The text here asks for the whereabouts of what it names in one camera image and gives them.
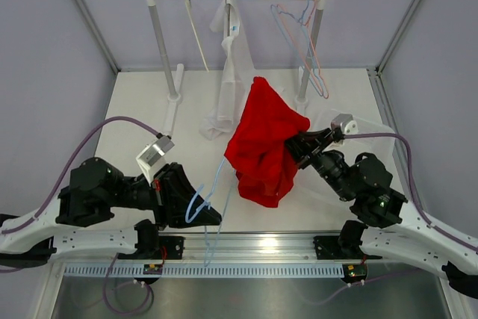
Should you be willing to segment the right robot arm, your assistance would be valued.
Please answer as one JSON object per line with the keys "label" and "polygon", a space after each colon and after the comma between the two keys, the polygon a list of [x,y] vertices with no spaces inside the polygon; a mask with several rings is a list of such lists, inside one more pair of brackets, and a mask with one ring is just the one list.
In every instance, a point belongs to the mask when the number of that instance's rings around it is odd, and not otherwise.
{"label": "right robot arm", "polygon": [[343,202],[351,202],[355,220],[339,235],[346,257],[379,256],[401,261],[446,279],[452,289],[477,297],[477,239],[427,214],[417,200],[391,186],[393,176],[370,152],[353,165],[329,145],[353,136],[339,128],[302,132],[285,146],[300,169],[313,167]]}

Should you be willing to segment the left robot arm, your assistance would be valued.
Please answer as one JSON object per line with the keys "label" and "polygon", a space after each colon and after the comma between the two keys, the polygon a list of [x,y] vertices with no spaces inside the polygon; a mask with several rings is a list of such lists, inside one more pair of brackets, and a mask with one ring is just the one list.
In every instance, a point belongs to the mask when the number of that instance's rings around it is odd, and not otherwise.
{"label": "left robot arm", "polygon": [[176,162],[148,180],[89,158],[45,208],[1,216],[1,265],[10,272],[59,258],[159,259],[167,253],[164,229],[221,222]]}

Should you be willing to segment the red t shirt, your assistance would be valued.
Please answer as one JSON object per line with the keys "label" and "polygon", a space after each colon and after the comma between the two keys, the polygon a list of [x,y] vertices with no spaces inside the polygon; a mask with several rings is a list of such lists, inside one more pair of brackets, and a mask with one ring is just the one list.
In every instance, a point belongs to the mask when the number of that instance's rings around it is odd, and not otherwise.
{"label": "red t shirt", "polygon": [[309,127],[309,118],[293,110],[266,78],[254,77],[240,122],[225,151],[242,198],[266,208],[279,206],[294,186],[298,171],[285,141]]}

